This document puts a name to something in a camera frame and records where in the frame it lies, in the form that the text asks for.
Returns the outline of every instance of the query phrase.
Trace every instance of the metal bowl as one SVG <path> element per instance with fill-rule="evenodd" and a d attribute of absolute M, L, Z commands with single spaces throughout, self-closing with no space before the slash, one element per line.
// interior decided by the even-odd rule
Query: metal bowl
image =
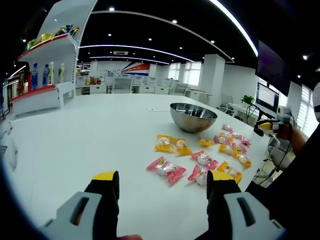
<path fill-rule="evenodd" d="M 210 128 L 218 117 L 213 111 L 188 103 L 171 103 L 170 113 L 175 124 L 188 133 L 200 133 Z"/>

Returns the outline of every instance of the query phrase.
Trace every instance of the black ceiling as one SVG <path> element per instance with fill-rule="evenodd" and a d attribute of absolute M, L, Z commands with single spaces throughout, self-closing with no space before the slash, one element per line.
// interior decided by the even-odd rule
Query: black ceiling
<path fill-rule="evenodd" d="M 46 8 L 58 1 L 47 1 Z M 281 58 L 292 65 L 294 71 L 301 75 L 301 81 L 313 87 L 320 80 L 320 73 L 315 72 L 320 67 L 320 37 L 317 33 L 319 21 L 317 18 L 318 1 L 314 0 L 220 0 L 220 2 L 235 16 L 247 31 L 258 48 L 261 40 L 270 46 Z M 32 27 L 28 22 L 28 30 L 23 31 L 28 40 L 34 38 L 41 26 L 46 13 L 41 9 L 44 4 L 33 5 L 34 15 Z M 110 6 L 117 11 L 138 12 L 156 16 L 165 20 L 176 19 L 178 24 L 190 29 L 207 40 L 214 40 L 230 57 L 235 58 L 235 65 L 255 68 L 257 58 L 249 44 L 234 26 L 234 24 L 209 0 L 99 0 L 93 11 L 108 10 Z M 85 28 L 81 46 L 86 45 L 130 45 L 157 49 L 183 56 L 193 61 L 201 61 L 205 54 L 220 51 L 206 41 L 178 28 L 175 25 L 152 19 L 124 13 L 92 14 Z M 88 62 L 89 57 L 112 56 L 110 51 L 128 51 L 129 57 L 152 59 L 161 62 L 184 62 L 183 59 L 149 50 L 123 47 L 92 47 L 81 48 L 79 61 Z M 307 61 L 302 55 L 309 55 Z M 17 58 L 19 53 L 8 59 Z"/>

